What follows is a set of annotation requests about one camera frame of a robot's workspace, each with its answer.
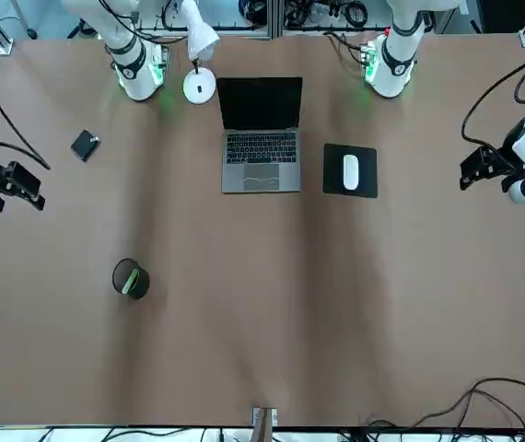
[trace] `floor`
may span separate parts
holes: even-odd
[[[155,429],[149,428],[147,431],[166,435],[174,428]],[[0,430],[0,442],[38,442],[48,430],[40,429],[2,429]],[[143,434],[126,434],[129,430],[117,429],[111,435],[122,433],[121,436],[113,439],[118,442],[155,442],[160,437],[148,436]],[[44,442],[102,442],[103,438],[109,433],[109,429],[86,428],[86,429],[60,429],[53,430]],[[250,442],[251,430],[246,429],[224,429],[224,441],[227,442]],[[274,433],[274,442],[343,442],[343,436],[326,433]],[[451,436],[439,435],[381,435],[379,442],[450,442]],[[219,430],[216,428],[205,431],[202,428],[194,428],[181,433],[166,436],[166,442],[219,442]],[[461,442],[512,442],[512,439],[504,436],[470,436],[462,437]]]

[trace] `desk lamp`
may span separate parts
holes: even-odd
[[[187,22],[187,49],[192,70],[182,84],[185,98],[193,104],[204,104],[216,92],[216,77],[213,72],[200,67],[199,60],[209,60],[214,55],[214,46],[219,41],[219,35],[201,17],[194,0],[183,0],[181,14]]]

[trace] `white mouse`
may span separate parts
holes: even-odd
[[[343,157],[343,184],[348,191],[358,186],[358,158],[354,155]]]

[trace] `mouse pad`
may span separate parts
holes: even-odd
[[[358,186],[349,191],[343,184],[343,158],[358,159]],[[353,145],[324,145],[324,184],[326,193],[377,198],[377,151]]]

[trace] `table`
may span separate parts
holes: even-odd
[[[0,215],[0,423],[248,425],[260,405],[280,425],[404,425],[478,378],[525,380],[525,206],[499,182],[459,189],[461,121],[525,60],[516,35],[425,38],[394,100],[326,38],[224,38],[218,76],[304,77],[297,194],[221,193],[218,102],[184,100],[185,51],[144,103],[100,42],[0,62],[0,102],[53,167],[18,157],[46,208]],[[525,112],[514,85],[470,134],[501,142]],[[83,129],[102,139],[87,164]],[[17,141],[1,117],[0,139]],[[377,200],[322,193],[324,143],[378,150]],[[111,287],[126,256],[152,277],[140,302]],[[525,415],[524,389],[489,391]],[[474,400],[466,424],[516,422]]]

